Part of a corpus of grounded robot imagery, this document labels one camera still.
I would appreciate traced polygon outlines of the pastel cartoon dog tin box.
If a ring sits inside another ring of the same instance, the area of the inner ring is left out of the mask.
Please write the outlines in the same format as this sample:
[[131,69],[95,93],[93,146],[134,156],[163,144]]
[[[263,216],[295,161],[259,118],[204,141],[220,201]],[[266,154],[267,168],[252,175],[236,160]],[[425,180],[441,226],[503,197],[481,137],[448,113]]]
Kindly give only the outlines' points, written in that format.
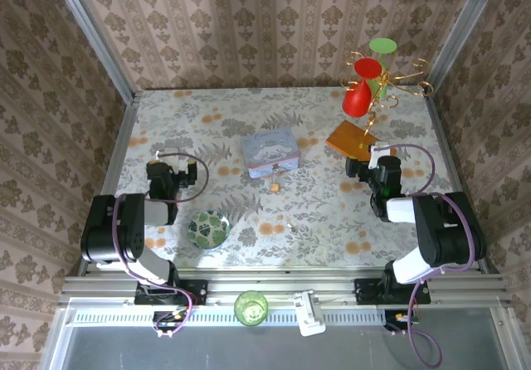
[[241,138],[244,163],[250,178],[264,178],[274,172],[299,167],[300,149],[291,127],[259,131]]

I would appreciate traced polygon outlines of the brown wooden base board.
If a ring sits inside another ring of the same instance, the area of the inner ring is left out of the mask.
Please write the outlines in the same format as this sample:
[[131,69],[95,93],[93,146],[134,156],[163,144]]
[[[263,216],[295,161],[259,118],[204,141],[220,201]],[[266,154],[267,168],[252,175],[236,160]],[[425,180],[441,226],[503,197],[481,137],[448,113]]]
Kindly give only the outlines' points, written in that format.
[[378,139],[365,130],[343,121],[337,129],[326,139],[326,144],[344,157],[368,162],[371,158],[369,146]]

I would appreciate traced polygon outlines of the green leaf pattern plate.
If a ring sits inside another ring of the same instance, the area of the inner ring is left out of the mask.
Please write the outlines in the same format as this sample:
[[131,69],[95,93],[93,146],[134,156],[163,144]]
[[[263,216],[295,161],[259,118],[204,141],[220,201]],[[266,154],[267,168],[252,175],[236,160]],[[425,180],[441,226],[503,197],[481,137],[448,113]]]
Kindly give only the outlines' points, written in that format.
[[196,247],[210,250],[220,246],[228,237],[231,224],[225,214],[206,210],[196,214],[188,225],[187,237]]

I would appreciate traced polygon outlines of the red plastic goblet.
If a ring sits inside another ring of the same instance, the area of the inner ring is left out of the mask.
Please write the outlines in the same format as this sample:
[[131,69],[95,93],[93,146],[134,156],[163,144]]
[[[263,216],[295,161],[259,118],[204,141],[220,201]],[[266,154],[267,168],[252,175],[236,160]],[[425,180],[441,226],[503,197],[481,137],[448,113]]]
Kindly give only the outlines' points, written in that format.
[[373,100],[373,91],[368,82],[382,74],[382,66],[377,60],[364,57],[353,63],[353,70],[360,80],[348,82],[343,111],[350,117],[361,118],[368,112]]

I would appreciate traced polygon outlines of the floral patterned table cover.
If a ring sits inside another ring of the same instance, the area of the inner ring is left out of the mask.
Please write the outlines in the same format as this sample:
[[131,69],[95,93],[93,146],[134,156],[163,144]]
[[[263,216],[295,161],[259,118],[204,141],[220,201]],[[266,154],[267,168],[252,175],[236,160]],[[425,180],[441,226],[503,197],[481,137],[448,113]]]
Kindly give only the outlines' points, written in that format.
[[[201,159],[198,181],[171,226],[150,226],[146,244],[182,268],[229,266],[381,266],[417,244],[415,227],[377,219],[370,188],[344,171],[326,139],[345,120],[339,88],[146,91],[124,158],[117,193],[146,192],[146,164],[157,150],[178,148]],[[250,178],[241,138],[291,127],[300,165]],[[229,237],[204,250],[187,237],[199,212],[217,210]]]

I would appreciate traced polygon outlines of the green plastic goblet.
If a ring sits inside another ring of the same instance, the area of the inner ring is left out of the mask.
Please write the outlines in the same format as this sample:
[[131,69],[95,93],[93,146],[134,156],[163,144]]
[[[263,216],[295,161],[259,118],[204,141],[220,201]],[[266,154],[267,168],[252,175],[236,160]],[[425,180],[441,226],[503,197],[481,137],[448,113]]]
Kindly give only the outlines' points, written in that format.
[[390,38],[375,38],[369,42],[369,48],[373,52],[375,59],[382,67],[380,76],[368,80],[368,85],[373,97],[383,100],[387,96],[387,82],[389,72],[396,57],[397,43]]

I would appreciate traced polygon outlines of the green glass cup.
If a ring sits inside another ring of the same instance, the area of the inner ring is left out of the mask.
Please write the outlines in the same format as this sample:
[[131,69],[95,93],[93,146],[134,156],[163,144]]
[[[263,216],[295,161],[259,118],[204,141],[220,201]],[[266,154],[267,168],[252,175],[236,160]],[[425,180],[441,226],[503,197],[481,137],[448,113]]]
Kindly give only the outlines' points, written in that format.
[[261,292],[248,290],[237,297],[234,313],[240,323],[254,327],[265,320],[268,308],[266,297]]

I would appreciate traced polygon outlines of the grey metal tray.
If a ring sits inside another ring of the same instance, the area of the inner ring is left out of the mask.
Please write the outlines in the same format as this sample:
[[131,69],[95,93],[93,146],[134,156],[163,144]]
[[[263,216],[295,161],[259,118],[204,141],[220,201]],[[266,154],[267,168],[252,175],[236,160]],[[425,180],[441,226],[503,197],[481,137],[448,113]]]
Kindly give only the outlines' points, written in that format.
[[72,304],[58,309],[38,370],[531,370],[515,313],[501,306],[424,308],[412,337],[383,326],[185,325],[172,337],[151,327],[76,327],[78,309],[147,307]]

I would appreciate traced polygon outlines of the aluminium table side rail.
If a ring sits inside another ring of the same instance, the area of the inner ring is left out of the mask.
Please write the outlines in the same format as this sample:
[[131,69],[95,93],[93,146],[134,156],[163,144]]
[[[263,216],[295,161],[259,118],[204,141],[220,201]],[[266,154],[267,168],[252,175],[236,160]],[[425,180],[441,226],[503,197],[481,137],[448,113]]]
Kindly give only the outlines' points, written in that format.
[[437,112],[435,101],[432,97],[428,97],[427,99],[425,99],[425,102],[427,110],[431,117],[432,126],[435,130],[436,138],[441,150],[441,156],[444,160],[451,186],[455,190],[464,192],[469,198],[470,202],[472,202],[468,187],[464,185],[461,181],[460,174],[457,169],[458,163],[455,161],[455,152],[449,145],[449,142],[446,138],[446,133],[439,117],[439,114]]
[[110,158],[100,195],[114,196],[117,191],[119,178],[124,164],[124,158],[127,153],[129,141],[137,119],[137,113],[140,101],[142,99],[142,94],[143,91],[136,92],[134,94],[134,98],[125,107],[124,116],[115,140],[113,153]]

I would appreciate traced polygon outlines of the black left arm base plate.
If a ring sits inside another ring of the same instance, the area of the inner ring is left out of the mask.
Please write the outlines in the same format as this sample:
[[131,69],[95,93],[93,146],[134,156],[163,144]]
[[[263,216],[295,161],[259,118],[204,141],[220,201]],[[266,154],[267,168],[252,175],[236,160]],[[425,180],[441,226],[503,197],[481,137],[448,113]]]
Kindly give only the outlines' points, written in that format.
[[[206,280],[180,280],[179,288],[185,290],[194,305],[207,302]],[[187,305],[188,299],[173,290],[165,290],[151,285],[137,284],[134,303],[136,305]]]

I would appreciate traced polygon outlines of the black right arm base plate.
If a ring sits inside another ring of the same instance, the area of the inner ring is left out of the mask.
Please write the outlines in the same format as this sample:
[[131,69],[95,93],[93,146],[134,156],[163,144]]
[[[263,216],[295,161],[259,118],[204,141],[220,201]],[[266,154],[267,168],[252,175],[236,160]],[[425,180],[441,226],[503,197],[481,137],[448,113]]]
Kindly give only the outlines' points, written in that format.
[[405,305],[412,296],[413,284],[402,285],[383,279],[355,279],[353,282],[356,302],[360,305]]

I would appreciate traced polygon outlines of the aluminium frame rail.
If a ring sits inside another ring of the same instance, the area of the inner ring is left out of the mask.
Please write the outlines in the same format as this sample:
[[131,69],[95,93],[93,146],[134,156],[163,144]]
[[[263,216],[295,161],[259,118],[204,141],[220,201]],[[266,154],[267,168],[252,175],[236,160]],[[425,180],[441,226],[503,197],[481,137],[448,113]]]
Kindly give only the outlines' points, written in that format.
[[[264,294],[275,309],[291,306],[292,295],[303,290],[318,293],[326,309],[352,308],[356,305],[354,281],[380,278],[381,268],[363,267],[227,267],[182,268],[183,280],[207,281],[207,307],[227,307],[247,290]],[[501,275],[478,270],[449,273],[429,280],[428,292],[435,308],[507,307],[512,295],[505,289]],[[83,276],[68,277],[59,302],[82,302],[94,306],[131,305],[136,282],[118,271],[90,268]]]

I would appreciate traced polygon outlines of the white plastic mount bracket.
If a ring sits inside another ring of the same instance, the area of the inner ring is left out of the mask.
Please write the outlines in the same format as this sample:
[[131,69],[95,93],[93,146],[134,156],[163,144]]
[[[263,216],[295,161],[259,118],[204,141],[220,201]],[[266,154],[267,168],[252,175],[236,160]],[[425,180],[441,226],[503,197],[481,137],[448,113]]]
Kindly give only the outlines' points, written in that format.
[[295,315],[303,337],[324,333],[326,325],[320,307],[319,296],[314,290],[306,290],[293,295]]

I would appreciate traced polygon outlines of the aluminium frame post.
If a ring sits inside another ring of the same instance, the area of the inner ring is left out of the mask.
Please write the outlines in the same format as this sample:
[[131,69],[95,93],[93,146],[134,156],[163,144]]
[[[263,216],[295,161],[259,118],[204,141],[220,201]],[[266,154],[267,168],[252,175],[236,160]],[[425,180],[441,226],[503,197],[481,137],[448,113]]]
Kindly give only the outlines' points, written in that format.
[[428,76],[428,82],[433,86],[434,92],[437,92],[441,87],[442,82],[455,63],[466,40],[472,33],[476,23],[479,21],[488,1],[489,0],[466,0],[450,35],[431,69],[431,73]]
[[80,29],[84,32],[98,59],[102,63],[115,89],[124,103],[129,106],[134,102],[135,90],[122,71],[117,57],[113,54],[95,16],[90,11],[86,0],[65,0]]

